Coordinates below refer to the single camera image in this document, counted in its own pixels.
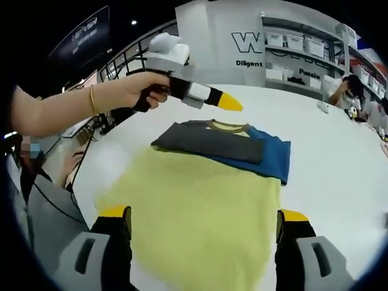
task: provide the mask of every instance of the person's arm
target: person's arm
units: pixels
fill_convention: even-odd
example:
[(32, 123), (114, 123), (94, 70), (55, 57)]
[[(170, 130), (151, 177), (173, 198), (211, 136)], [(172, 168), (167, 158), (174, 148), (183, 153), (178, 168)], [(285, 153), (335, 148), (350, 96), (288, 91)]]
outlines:
[[(133, 107), (143, 89), (151, 84), (168, 87), (169, 81), (164, 75), (142, 72), (97, 84), (93, 86), (95, 107), (99, 113), (119, 107)], [(147, 98), (151, 109), (165, 100), (166, 95), (155, 92), (151, 92)], [(13, 130), (21, 135), (41, 138), (57, 134), (93, 114), (89, 88), (64, 92), (39, 101), (17, 87), (12, 99), (11, 123)]]
[(328, 98), (327, 102), (331, 105), (336, 105), (340, 98), (342, 97), (342, 94), (347, 90), (347, 83), (342, 82), (341, 85), (334, 91), (329, 92), (330, 97)]

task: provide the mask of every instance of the yellow towel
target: yellow towel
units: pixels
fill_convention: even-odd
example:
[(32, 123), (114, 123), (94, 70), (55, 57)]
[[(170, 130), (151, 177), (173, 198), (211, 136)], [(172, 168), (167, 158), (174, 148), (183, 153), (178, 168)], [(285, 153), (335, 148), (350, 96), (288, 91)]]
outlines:
[(147, 149), (97, 201), (132, 207), (136, 259), (183, 291), (253, 290), (275, 239), (280, 180)]

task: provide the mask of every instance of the black ceiling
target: black ceiling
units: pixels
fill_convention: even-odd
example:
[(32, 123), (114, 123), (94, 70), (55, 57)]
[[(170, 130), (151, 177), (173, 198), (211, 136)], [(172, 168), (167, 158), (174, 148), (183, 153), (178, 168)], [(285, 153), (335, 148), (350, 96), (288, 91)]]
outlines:
[[(5, 25), (12, 25), (19, 42), (20, 57), (15, 65), (24, 65), (29, 72), (30, 83), (38, 88), (42, 60), (80, 22), (95, 11), (110, 6), (111, 34), (113, 49), (120, 51), (125, 45), (145, 32), (175, 18), (175, 7), (188, 0), (131, 1), (131, 0), (67, 0), (67, 1), (25, 1), (19, 5), (12, 2), (8, 6), (10, 16)], [(387, 35), (388, 20), (379, 7), (384, 1), (326, 0), (295, 2), (321, 11), (353, 27), (366, 38), (373, 48), (387, 61), (388, 49), (383, 45)], [(138, 25), (131, 26), (130, 21)]]

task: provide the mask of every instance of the shelf unit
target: shelf unit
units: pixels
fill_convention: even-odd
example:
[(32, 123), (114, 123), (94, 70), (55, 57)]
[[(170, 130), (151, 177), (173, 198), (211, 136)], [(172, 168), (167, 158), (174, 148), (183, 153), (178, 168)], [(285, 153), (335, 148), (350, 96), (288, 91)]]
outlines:
[(361, 52), (359, 52), (357, 49), (355, 49), (351, 45), (349, 45), (349, 52), (354, 57), (360, 59), (363, 63), (365, 63), (365, 65), (367, 67), (371, 68), (375, 73), (379, 74), (380, 77), (382, 77), (385, 82), (387, 82), (387, 77), (384, 76), (382, 71), (380, 71), (380, 69), (378, 67), (376, 67), (376, 65), (367, 56), (364, 56)]
[(324, 92), (322, 90), (285, 80), (267, 78), (266, 87), (301, 94), (320, 101), (323, 101), (324, 97)]
[[(293, 53), (296, 55), (300, 55), (303, 57), (308, 57), (311, 59), (314, 59), (316, 61), (322, 62), (324, 64), (327, 64), (331, 66), (333, 69), (339, 70), (341, 73), (350, 73), (350, 56), (354, 56), (355, 58), (359, 59), (366, 67), (370, 68), (373, 70), (376, 74), (378, 74), (381, 79), (385, 82), (386, 86), (386, 98), (388, 98), (388, 80), (387, 76), (384, 76), (382, 71), (365, 55), (363, 55), (361, 52), (359, 52), (357, 49), (352, 47), (349, 44), (349, 34), (347, 32), (342, 32), (342, 35), (336, 35), (334, 33), (322, 30), (320, 28), (314, 27), (309, 24), (304, 24), (300, 22), (296, 22), (290, 19), (284, 19), (284, 18), (279, 18), (276, 16), (270, 16), (270, 15), (265, 15), (262, 14), (262, 22), (263, 26), (265, 27), (275, 27), (275, 28), (283, 28), (287, 30), (294, 30), (297, 32), (305, 33), (310, 36), (315, 36), (317, 38), (323, 39), (327, 42), (329, 42), (331, 49), (330, 49), (330, 60), (327, 59), (322, 59), (317, 56), (311, 55), (310, 53), (306, 52), (300, 52), (297, 50), (291, 50), (287, 47), (275, 47), (272, 45), (266, 45), (266, 50), (277, 50), (277, 51), (282, 51), (286, 53)], [(333, 45), (340, 45), (343, 47), (344, 50), (344, 56), (345, 56), (345, 66), (342, 67), (340, 65), (337, 65), (333, 61), (333, 54), (334, 54), (334, 49)], [(374, 96), (378, 97), (377, 93), (374, 92), (369, 85), (364, 84), (365, 89), (373, 94)]]
[(327, 41), (340, 42), (340, 43), (343, 42), (340, 36), (334, 33), (330, 33), (330, 32), (318, 29), (308, 24), (303, 24), (300, 22), (295, 22), (293, 20), (283, 19), (276, 16), (269, 16), (265, 14), (262, 15), (262, 18), (263, 18), (263, 26), (271, 26), (271, 27), (296, 30), (298, 32), (303, 32), (307, 35), (314, 35), (317, 38), (322, 38)]
[(285, 52), (285, 53), (290, 53), (290, 54), (294, 54), (294, 55), (299, 55), (299, 56), (303, 56), (303, 57), (306, 57), (306, 58), (310, 58), (310, 59), (313, 59), (314, 61), (318, 61), (318, 62), (322, 62), (324, 64), (327, 64), (327, 65), (329, 65), (329, 66), (339, 70), (342, 73), (345, 72), (345, 68), (344, 67), (342, 67), (340, 65), (337, 65), (334, 62), (330, 62), (327, 59), (323, 59), (323, 58), (320, 58), (319, 56), (315, 56), (315, 55), (313, 55), (311, 53), (302, 52), (300, 50), (293, 50), (293, 49), (288, 48), (288, 47), (277, 47), (277, 46), (274, 46), (274, 45), (267, 45), (267, 44), (266, 44), (266, 49), (268, 49), (268, 50), (277, 50), (277, 51), (280, 51), (280, 52)]

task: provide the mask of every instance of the black cable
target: black cable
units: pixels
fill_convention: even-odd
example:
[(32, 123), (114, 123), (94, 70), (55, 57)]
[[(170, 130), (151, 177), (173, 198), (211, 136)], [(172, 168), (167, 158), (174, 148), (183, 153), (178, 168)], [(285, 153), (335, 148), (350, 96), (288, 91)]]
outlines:
[(79, 222), (81, 224), (85, 224), (83, 221), (79, 220), (79, 219), (76, 219), (74, 217), (72, 217), (71, 215), (67, 214), (65, 211), (63, 211), (62, 209), (60, 209), (58, 206), (56, 206), (54, 203), (51, 202), (51, 200), (48, 199), (48, 197), (46, 195), (43, 194), (42, 190), (38, 187), (38, 185), (36, 185), (34, 183), (35, 187), (37, 188), (37, 190), (42, 194), (42, 196), (44, 197), (44, 199), (47, 200), (48, 203), (50, 203), (56, 210), (58, 210), (59, 212), (61, 212), (63, 215), (69, 217), (70, 219), (76, 221), (76, 222)]
[(78, 209), (78, 211), (82, 214), (81, 209), (79, 209), (77, 202), (75, 201), (74, 192), (70, 192), (70, 199), (72, 200), (73, 205)]

